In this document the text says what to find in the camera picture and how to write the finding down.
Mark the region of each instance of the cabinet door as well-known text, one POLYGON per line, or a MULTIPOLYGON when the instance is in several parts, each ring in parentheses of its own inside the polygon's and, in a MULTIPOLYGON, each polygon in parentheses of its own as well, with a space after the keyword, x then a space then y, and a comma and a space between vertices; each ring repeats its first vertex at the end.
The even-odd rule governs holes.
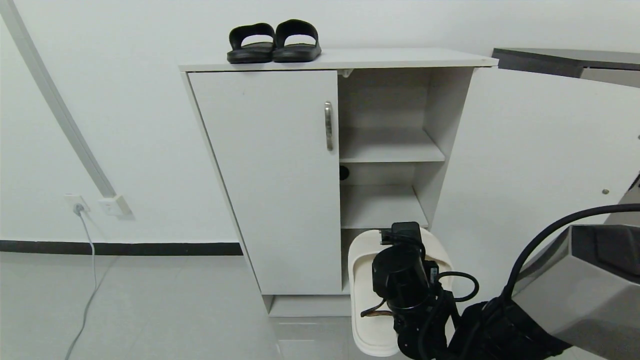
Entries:
POLYGON ((340 293, 337 73, 189 78, 262 293, 340 293))
POLYGON ((475 70, 432 230, 454 267, 480 280, 478 300, 499 294, 544 227, 620 200, 640 167, 639 135, 638 88, 475 70))

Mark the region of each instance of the slipper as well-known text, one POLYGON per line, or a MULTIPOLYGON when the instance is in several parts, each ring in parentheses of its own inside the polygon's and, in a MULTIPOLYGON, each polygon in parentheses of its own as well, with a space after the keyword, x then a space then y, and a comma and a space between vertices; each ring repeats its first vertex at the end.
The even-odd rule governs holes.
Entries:
MULTIPOLYGON (((426 250, 425 258, 438 263, 439 271, 451 271, 451 260, 438 239, 429 231, 420 229, 422 243, 426 250)), ((373 258, 389 245, 381 245, 378 230, 365 231, 358 235, 349 246, 348 271, 351 290, 351 330, 353 341, 363 353, 370 356, 388 357, 397 354, 397 334, 394 330, 393 316, 360 317, 363 310, 379 304, 382 299, 373 292, 373 258)), ((440 280, 444 290, 451 291, 453 277, 440 280)), ((389 310, 386 303, 379 310, 389 310)), ((453 332, 452 324, 447 324, 449 338, 453 332)))
POLYGON ((242 41, 253 35, 269 35, 275 37, 275 32, 269 24, 260 22, 253 25, 239 26, 229 33, 231 51, 227 53, 227 61, 232 64, 268 63, 271 61, 274 43, 255 42, 243 45, 242 41))
POLYGON ((307 63, 314 61, 321 52, 318 32, 308 22, 291 19, 276 28, 276 49, 273 51, 273 61, 277 63, 307 63), (308 35, 314 38, 316 43, 285 45, 285 40, 291 35, 308 35))

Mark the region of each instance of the metal handle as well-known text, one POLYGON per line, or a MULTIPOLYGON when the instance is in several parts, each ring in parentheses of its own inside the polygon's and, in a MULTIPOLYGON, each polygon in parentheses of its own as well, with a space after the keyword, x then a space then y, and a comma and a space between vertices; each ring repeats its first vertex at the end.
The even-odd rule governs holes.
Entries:
POLYGON ((326 149, 333 151, 333 128, 331 125, 331 103, 329 101, 324 103, 324 127, 326 129, 326 149))

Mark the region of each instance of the gray machine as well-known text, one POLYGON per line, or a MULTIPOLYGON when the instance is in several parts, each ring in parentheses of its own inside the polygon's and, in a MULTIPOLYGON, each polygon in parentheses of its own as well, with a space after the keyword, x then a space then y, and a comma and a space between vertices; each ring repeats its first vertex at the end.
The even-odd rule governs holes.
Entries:
POLYGON ((525 265, 512 299, 555 338, 640 359, 640 227, 570 226, 525 265))

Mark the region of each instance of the floor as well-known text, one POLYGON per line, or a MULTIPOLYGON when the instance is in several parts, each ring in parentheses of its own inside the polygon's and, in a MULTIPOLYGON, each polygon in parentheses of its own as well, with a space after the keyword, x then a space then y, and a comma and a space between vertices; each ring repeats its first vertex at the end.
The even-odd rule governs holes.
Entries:
MULTIPOLYGON (((355 347, 349 318, 268 318, 241 256, 96 264, 102 283, 71 359, 375 359, 355 347)), ((0 358, 64 359, 92 290, 90 256, 1 253, 0 358)))

